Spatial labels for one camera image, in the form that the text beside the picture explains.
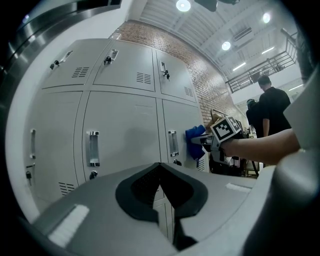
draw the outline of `ceiling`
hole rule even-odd
[[[241,0],[235,5],[218,2],[215,12],[194,0],[189,2],[191,9],[181,12],[176,8],[177,0],[134,0],[129,19],[152,24],[180,37],[202,52],[226,79],[283,51],[286,38],[280,33],[281,28],[290,34],[296,32],[292,17],[277,0]],[[264,13],[271,16],[267,24],[262,20]],[[244,40],[234,40],[250,28]],[[225,41],[231,43],[227,51],[222,50]],[[274,50],[261,54],[271,47],[275,47]],[[233,71],[243,62],[245,66]]]
[[[304,86],[300,86],[298,88],[295,88],[299,85],[302,85],[303,82],[301,80],[301,78],[295,79],[293,81],[290,81],[282,86],[279,86],[278,88],[281,90],[284,90],[286,92],[286,94],[289,96],[290,101],[294,101],[296,99],[296,97],[304,90]],[[258,101],[259,100],[260,95],[257,95],[256,97],[254,97],[253,99]],[[236,106],[240,109],[240,111],[245,115],[248,108],[247,108],[247,101],[243,101],[241,103],[236,104]]]

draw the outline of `black shirt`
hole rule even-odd
[[[270,120],[269,134],[276,134],[291,126],[284,116],[284,110],[290,105],[288,95],[280,89],[271,87],[259,99],[262,119]]]
[[[256,136],[262,138],[264,136],[264,127],[259,103],[256,103],[246,111],[246,118],[248,119],[249,125],[254,127]]]

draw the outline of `locker handle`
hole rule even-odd
[[[99,149],[98,149],[98,131],[88,131],[88,165],[90,167],[99,167]]]
[[[30,137],[30,158],[36,159],[36,129],[31,129]]]
[[[68,58],[73,52],[74,52],[73,50],[68,51],[68,52],[63,56],[63,58],[60,60],[60,63],[61,63],[61,62],[66,62],[67,58]]]
[[[162,61],[159,61],[159,64],[160,64],[160,71],[161,72],[166,72],[167,68],[166,68],[166,64]]]
[[[169,148],[170,148],[170,156],[175,157],[179,155],[179,147],[177,140],[177,131],[169,130]]]
[[[116,58],[117,58],[117,56],[118,56],[118,53],[119,53],[119,50],[116,50],[116,49],[113,49],[113,50],[111,50],[111,60],[112,61],[115,61],[116,60]]]

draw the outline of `locker door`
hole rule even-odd
[[[43,88],[84,85],[96,61],[110,41],[110,39],[75,41],[59,59],[59,62],[61,61],[59,66],[55,66],[49,74]]]
[[[35,130],[32,172],[35,194],[54,202],[78,187],[74,162],[74,129],[82,92],[41,95],[33,106]]]
[[[172,243],[174,239],[173,207],[167,197],[153,202],[153,209],[158,212],[158,227],[163,235]]]
[[[183,167],[196,169],[197,163],[187,150],[185,131],[202,123],[199,109],[195,106],[163,100],[163,113],[169,163],[177,159]]]
[[[102,62],[94,85],[121,86],[155,91],[152,50],[129,42],[115,41],[106,55],[114,60]]]
[[[200,172],[206,172],[206,173],[209,173],[210,172],[210,168],[209,168],[209,155],[208,153],[206,152],[206,150],[203,148],[203,151],[205,152],[204,156],[201,157],[199,159],[199,162],[198,162],[198,171]]]
[[[190,81],[189,72],[185,63],[167,53],[156,51],[161,93],[196,102],[193,85]],[[164,76],[168,70],[169,80]]]
[[[90,132],[98,132],[98,135],[90,135]],[[156,99],[92,91],[85,110],[82,136],[87,181],[93,170],[103,176],[160,162]]]

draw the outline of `metal frame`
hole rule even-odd
[[[255,80],[253,79],[253,75],[258,72],[259,74],[266,74],[270,76],[294,65],[297,61],[297,48],[290,38],[287,37],[286,39],[285,51],[282,51],[271,58],[267,58],[260,64],[253,66],[242,74],[239,74],[225,82],[229,85],[231,92],[234,93],[242,88],[254,84]]]

